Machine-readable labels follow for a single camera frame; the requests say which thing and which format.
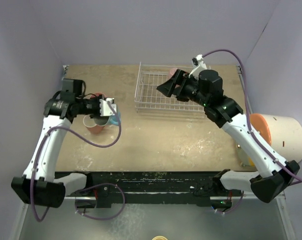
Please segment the light pink mug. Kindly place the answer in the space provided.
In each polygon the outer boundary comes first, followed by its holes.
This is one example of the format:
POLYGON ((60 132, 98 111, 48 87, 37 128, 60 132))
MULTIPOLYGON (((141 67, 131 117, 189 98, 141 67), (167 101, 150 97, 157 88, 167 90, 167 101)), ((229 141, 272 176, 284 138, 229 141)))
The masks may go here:
POLYGON ((169 80, 175 74, 176 71, 177 71, 176 67, 171 68, 167 74, 167 79, 169 80))

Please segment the salmon pink mug with handle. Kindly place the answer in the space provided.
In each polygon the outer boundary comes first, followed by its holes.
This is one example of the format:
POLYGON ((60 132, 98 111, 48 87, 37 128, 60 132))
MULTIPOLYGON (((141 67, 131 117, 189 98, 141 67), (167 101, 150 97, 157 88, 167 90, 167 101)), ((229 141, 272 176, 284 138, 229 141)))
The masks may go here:
POLYGON ((91 134, 99 134, 106 126, 109 117, 91 118, 90 115, 85 115, 83 125, 91 134))

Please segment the salmon pink cup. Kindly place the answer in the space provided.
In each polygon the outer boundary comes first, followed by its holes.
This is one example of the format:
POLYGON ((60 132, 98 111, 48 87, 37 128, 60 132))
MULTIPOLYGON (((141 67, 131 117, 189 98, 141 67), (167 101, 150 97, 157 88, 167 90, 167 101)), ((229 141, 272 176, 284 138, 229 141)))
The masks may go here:
POLYGON ((105 100, 105 95, 103 93, 100 92, 96 92, 96 93, 90 93, 90 100, 92 101, 99 101, 99 100, 105 100))

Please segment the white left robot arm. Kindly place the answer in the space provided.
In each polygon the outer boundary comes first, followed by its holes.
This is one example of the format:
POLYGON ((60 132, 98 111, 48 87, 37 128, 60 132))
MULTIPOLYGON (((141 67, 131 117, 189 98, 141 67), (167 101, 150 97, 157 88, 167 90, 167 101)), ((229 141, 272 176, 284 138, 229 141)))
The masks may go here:
POLYGON ((78 115, 100 114, 101 98, 86 99, 85 90, 85 81, 64 78, 61 90, 45 104, 35 152, 22 176, 14 177, 11 182, 11 188, 25 204, 58 208, 67 195, 66 184, 55 179, 66 132, 78 115))

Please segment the blue cup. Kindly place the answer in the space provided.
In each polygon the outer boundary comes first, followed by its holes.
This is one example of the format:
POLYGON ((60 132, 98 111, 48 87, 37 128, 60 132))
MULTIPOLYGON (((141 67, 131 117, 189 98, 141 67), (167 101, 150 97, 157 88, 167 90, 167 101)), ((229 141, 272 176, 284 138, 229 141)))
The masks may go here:
POLYGON ((94 117, 93 120, 98 126, 108 126, 108 125, 114 125, 119 126, 119 123, 121 122, 121 113, 117 113, 118 116, 112 115, 112 116, 99 116, 94 117))

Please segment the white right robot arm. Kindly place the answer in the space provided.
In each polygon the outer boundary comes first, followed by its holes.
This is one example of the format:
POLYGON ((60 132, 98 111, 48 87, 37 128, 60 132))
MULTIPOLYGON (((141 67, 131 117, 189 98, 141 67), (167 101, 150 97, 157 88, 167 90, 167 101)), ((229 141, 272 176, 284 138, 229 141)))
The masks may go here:
POLYGON ((181 102, 193 101, 204 108, 205 115, 230 135, 251 158, 256 172, 223 170, 213 178, 213 190, 224 196, 230 190, 250 191, 264 203, 271 202, 293 181, 300 170, 295 161, 278 154, 247 123, 247 116, 235 100, 224 95, 223 80, 215 70, 206 69, 198 78, 181 69, 156 88, 166 97, 181 102))

